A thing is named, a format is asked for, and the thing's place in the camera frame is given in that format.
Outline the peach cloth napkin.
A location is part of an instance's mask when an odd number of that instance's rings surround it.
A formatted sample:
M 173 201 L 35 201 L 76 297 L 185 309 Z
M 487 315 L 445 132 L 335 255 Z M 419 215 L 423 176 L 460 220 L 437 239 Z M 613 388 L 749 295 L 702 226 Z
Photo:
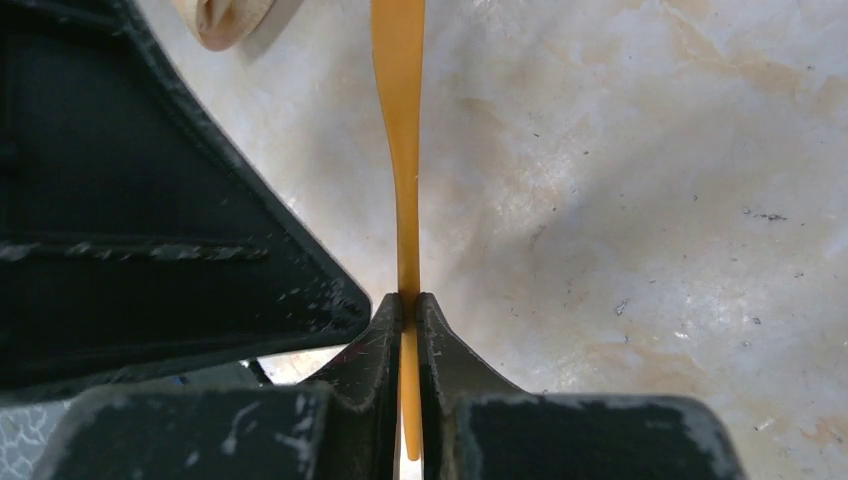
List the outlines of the peach cloth napkin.
M 207 50 L 221 52 L 254 31 L 275 0 L 173 0 L 182 21 Z

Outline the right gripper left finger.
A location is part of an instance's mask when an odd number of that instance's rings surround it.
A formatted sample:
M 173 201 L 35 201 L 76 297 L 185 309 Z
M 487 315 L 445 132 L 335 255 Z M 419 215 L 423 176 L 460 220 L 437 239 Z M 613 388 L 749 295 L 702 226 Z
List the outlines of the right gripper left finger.
M 392 479 L 400 300 L 294 385 L 115 385 L 81 395 L 37 479 Z

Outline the orange plastic knife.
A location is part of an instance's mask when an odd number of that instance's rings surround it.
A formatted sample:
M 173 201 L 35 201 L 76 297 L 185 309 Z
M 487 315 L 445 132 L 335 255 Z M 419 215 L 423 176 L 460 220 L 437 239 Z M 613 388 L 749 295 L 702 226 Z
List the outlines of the orange plastic knife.
M 399 387 L 407 457 L 423 448 L 416 301 L 420 287 L 420 107 L 426 2 L 373 0 L 373 66 L 393 168 L 397 284 L 401 302 Z

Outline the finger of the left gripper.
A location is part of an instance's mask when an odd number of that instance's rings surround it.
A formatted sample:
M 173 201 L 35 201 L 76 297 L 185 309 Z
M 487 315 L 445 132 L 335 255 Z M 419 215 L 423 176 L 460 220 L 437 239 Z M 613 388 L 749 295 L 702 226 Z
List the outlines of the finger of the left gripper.
M 135 3 L 2 3 L 3 405 L 340 345 L 371 309 Z

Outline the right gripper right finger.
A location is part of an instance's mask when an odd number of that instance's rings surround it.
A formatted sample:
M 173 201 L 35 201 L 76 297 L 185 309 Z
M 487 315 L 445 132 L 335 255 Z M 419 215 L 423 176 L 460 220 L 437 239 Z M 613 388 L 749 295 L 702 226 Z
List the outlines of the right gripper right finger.
M 689 397 L 531 393 L 417 301 L 427 479 L 742 479 L 724 424 Z

